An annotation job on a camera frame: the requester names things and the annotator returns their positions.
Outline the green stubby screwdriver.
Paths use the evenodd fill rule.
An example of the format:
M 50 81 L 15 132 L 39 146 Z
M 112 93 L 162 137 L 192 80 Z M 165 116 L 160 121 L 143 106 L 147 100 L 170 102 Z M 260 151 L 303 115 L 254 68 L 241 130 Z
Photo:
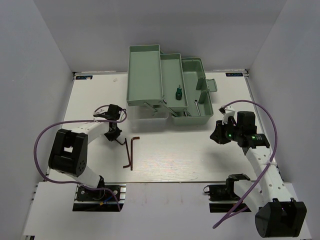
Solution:
M 175 99 L 177 101 L 181 101 L 182 100 L 182 96 L 183 96 L 183 91 L 182 91 L 182 88 L 181 86 L 179 85 L 176 89 L 176 92 L 175 92 Z

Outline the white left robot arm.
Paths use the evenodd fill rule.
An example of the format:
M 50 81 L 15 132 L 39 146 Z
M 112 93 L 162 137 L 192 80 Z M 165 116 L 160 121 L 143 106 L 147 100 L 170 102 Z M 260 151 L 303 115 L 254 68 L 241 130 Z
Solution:
M 118 105 L 110 104 L 103 111 L 98 108 L 93 120 L 74 129 L 59 129 L 55 135 L 48 166 L 59 173 L 73 178 L 79 185 L 88 187 L 88 193 L 99 200 L 105 196 L 104 178 L 87 166 L 88 145 L 100 136 L 105 136 L 110 142 L 121 135 L 118 123 L 126 110 Z

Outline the thin brown hex key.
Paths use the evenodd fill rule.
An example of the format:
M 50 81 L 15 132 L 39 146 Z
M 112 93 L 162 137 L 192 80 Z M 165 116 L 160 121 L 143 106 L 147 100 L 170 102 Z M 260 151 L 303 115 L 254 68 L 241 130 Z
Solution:
M 126 154 L 127 154 L 128 164 L 127 164 L 127 165 L 124 165 L 122 168 L 123 168 L 123 169 L 126 169 L 126 168 L 130 168 L 130 167 L 131 167 L 131 156 L 130 156 L 130 153 L 129 153 L 128 141 L 127 141 L 126 138 L 124 139 L 124 145 L 125 145 L 125 148 L 126 148 Z

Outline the green plastic toolbox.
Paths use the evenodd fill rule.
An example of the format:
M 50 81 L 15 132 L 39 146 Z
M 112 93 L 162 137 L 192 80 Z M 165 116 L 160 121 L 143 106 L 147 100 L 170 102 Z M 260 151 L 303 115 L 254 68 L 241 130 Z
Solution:
M 163 53 L 160 45 L 129 47 L 126 102 L 129 107 L 147 107 L 167 112 L 176 126 L 205 125 L 214 115 L 211 93 L 218 90 L 215 79 L 208 79 L 199 57 Z M 182 99 L 176 100 L 178 86 Z M 201 116 L 194 100 L 198 101 Z M 194 117 L 185 117 L 188 110 Z

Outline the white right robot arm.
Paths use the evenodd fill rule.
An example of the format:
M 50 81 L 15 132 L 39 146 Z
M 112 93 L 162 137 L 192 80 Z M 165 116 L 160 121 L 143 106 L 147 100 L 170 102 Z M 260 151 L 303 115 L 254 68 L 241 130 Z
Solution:
M 223 145 L 236 142 L 250 162 L 256 181 L 244 174 L 229 176 L 226 195 L 244 203 L 255 214 L 254 221 L 262 238 L 296 238 L 300 235 L 307 208 L 296 201 L 271 162 L 271 149 L 267 137 L 257 132 L 256 116 L 252 111 L 235 112 L 221 108 L 223 118 L 216 122 L 210 139 Z

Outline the small silver ratchet wrench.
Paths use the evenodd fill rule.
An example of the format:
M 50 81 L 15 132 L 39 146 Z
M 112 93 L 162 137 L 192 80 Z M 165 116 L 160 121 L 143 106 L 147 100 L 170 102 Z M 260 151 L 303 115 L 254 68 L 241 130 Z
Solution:
M 183 116 L 189 118 L 189 117 L 194 117 L 195 115 L 191 114 L 187 109 L 184 109 Z

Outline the large silver ratchet wrench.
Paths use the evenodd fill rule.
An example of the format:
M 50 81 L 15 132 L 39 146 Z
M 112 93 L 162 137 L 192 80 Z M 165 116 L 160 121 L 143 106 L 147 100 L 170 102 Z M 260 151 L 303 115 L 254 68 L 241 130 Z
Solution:
M 196 107 L 198 115 L 201 116 L 201 111 L 200 111 L 200 108 L 199 108 L 199 104 L 198 104 L 198 101 L 196 99 L 194 100 L 194 104 L 195 104 L 195 107 Z

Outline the large brown hex key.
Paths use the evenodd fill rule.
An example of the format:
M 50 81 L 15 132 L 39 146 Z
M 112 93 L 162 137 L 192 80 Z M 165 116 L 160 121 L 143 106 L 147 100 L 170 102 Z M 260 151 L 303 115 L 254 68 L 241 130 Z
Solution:
M 139 136 L 134 136 L 130 140 L 130 170 L 133 171 L 134 141 L 139 140 Z

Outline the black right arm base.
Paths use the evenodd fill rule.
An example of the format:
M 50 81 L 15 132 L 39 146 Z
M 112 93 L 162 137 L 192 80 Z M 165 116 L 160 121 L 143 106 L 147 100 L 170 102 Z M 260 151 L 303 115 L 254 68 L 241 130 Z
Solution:
M 210 213 L 227 213 L 240 199 L 234 192 L 234 183 L 251 179 L 245 174 L 231 174 L 221 184 L 210 184 L 203 188 L 203 193 L 209 196 Z

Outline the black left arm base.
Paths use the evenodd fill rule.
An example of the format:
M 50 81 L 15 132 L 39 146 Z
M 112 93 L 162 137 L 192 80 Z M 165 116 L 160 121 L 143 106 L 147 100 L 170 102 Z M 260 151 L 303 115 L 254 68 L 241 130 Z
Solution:
M 125 183 L 105 183 L 108 190 L 89 190 L 83 186 L 76 188 L 73 212 L 120 212 L 126 198 Z

